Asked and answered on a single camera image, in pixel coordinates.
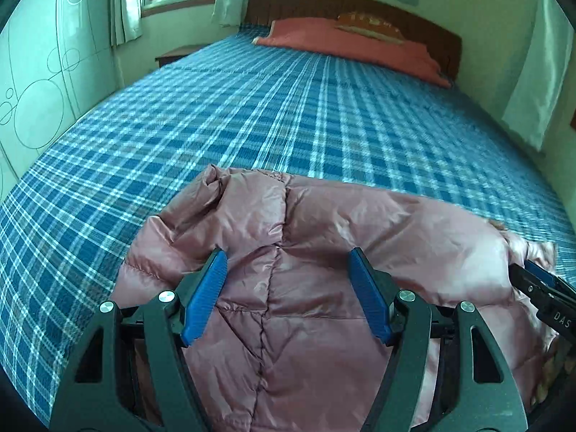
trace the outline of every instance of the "puffer jacket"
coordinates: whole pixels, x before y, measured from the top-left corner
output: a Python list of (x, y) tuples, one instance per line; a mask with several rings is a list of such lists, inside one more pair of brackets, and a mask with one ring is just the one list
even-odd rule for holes
[[(112, 298), (125, 307), (174, 289), (215, 246), (228, 255), (228, 278), (184, 356), (217, 432), (361, 428), (391, 351), (372, 335), (350, 285), (347, 255), (356, 246), (430, 303), (472, 301), (526, 403), (538, 382), (551, 333), (511, 287), (508, 265), (530, 257), (553, 270), (551, 243), (526, 242), (420, 196), (209, 166), (146, 221)], [(139, 381), (154, 420), (141, 347)], [(414, 424), (427, 419), (438, 352), (432, 340)]]

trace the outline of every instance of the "pillow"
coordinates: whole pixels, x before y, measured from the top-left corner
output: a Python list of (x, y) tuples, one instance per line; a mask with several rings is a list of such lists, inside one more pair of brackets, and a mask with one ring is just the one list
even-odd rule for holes
[(393, 44), (402, 44), (406, 40), (400, 29), (388, 21), (371, 14), (351, 12), (338, 16), (338, 29), (380, 39)]
[(409, 40), (401, 44), (390, 44), (343, 31), (337, 28), (337, 25), (338, 21), (325, 18), (277, 19), (273, 22), (268, 37), (256, 37), (252, 43), (373, 63), (437, 86), (450, 87), (450, 82), (440, 73), (440, 65), (430, 57), (424, 44)]

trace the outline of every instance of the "mattress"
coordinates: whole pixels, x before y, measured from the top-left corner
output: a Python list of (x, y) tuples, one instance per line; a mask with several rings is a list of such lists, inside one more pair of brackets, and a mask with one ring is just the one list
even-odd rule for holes
[(0, 363), (48, 423), (71, 347), (145, 218), (207, 164), (421, 194), (558, 244), (557, 195), (457, 89), (235, 36), (113, 95), (45, 151), (0, 207)]

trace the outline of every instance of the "white wall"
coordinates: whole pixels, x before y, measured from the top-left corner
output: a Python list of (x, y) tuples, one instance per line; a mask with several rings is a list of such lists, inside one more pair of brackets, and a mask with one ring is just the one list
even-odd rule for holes
[(463, 0), (458, 85), (496, 120), (522, 70), (538, 0)]
[(155, 58), (183, 45), (210, 44), (237, 32), (212, 23), (214, 5), (175, 9), (142, 18), (142, 36), (115, 49), (124, 85), (158, 68)]

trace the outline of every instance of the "metal screw cap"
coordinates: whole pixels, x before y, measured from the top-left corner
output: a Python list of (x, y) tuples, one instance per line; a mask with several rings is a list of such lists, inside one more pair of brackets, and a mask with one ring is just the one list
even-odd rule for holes
[(398, 297), (400, 297), (404, 302), (414, 302), (416, 299), (416, 296), (412, 291), (400, 291)]
[(468, 313), (472, 313), (474, 310), (476, 310), (474, 304), (468, 301), (460, 302), (460, 308), (462, 308), (463, 311), (467, 311)]
[(110, 301), (104, 302), (103, 304), (100, 305), (100, 311), (102, 313), (108, 313), (109, 311), (112, 311), (113, 308), (114, 304)]
[(158, 299), (160, 300), (160, 302), (172, 302), (174, 300), (174, 297), (176, 297), (176, 294), (174, 292), (164, 291), (163, 293), (160, 293)]

